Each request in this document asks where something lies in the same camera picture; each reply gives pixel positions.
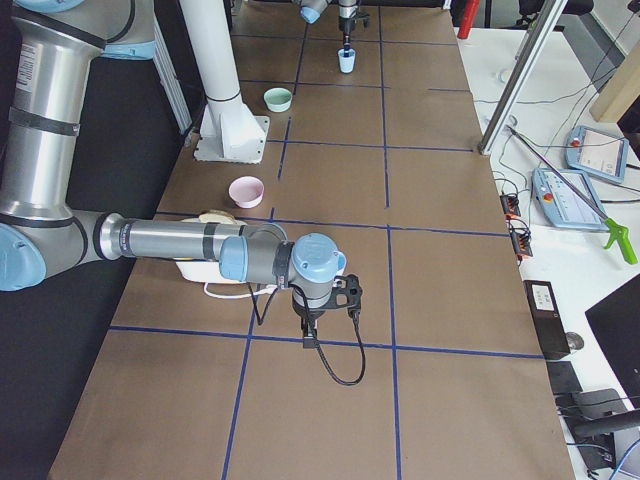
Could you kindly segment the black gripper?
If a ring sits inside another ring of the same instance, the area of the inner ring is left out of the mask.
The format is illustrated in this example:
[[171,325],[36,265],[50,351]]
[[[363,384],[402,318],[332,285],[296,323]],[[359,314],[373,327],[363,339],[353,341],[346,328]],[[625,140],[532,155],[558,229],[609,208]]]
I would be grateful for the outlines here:
[[355,17],[339,17],[339,29],[343,33],[343,55],[349,55],[350,34],[355,29]]
[[304,303],[305,296],[297,290],[292,292],[292,307],[301,319],[302,345],[304,349],[317,349],[320,346],[317,332],[317,320],[325,313],[324,307],[312,307],[311,301]]

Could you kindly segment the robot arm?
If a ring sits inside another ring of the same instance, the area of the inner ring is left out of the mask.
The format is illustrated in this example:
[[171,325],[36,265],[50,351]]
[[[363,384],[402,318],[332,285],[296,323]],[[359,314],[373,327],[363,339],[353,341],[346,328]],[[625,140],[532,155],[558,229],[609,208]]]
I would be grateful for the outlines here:
[[[294,4],[299,7],[301,18],[308,24],[315,23],[332,3],[331,0],[298,0]],[[344,55],[351,52],[351,34],[357,23],[356,17],[359,2],[356,0],[338,1],[338,27],[342,33]]]
[[22,51],[1,184],[1,287],[16,291],[95,260],[152,257],[217,264],[241,283],[290,289],[303,344],[318,318],[360,311],[354,276],[322,234],[290,241],[278,225],[152,221],[72,210],[66,196],[91,61],[150,59],[150,1],[17,1]]

